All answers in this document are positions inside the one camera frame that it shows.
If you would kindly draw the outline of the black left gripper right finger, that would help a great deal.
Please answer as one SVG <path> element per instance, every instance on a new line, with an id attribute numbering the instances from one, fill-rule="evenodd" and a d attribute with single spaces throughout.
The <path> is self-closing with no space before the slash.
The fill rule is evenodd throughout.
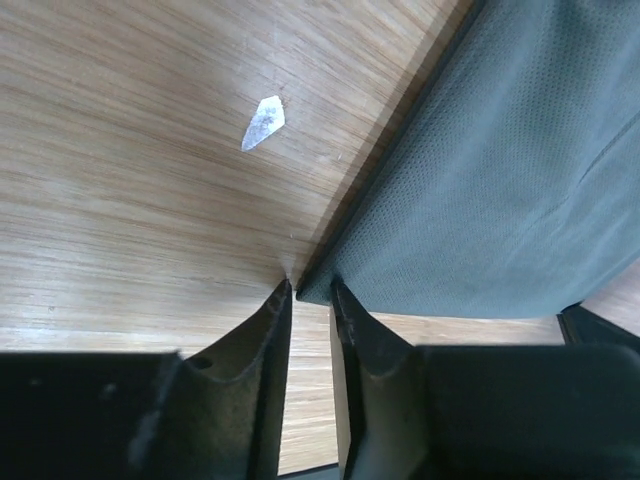
<path id="1" fill-rule="evenodd" d="M 580 305 L 559 345 L 412 345 L 331 287 L 344 479 L 635 479 L 639 339 Z"/>

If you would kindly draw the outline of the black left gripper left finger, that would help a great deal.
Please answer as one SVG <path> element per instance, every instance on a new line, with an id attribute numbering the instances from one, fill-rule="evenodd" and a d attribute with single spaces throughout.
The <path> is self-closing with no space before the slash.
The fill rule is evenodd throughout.
<path id="1" fill-rule="evenodd" d="M 281 282 L 191 357 L 5 352 L 5 479 L 273 479 L 292 326 Z"/>

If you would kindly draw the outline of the grey t shirt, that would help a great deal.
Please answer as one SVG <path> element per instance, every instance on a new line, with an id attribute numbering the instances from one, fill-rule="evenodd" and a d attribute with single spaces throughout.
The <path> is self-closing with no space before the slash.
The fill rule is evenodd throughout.
<path id="1" fill-rule="evenodd" d="M 297 297 L 542 317 L 638 257 L 638 3 L 477 1 Z"/>

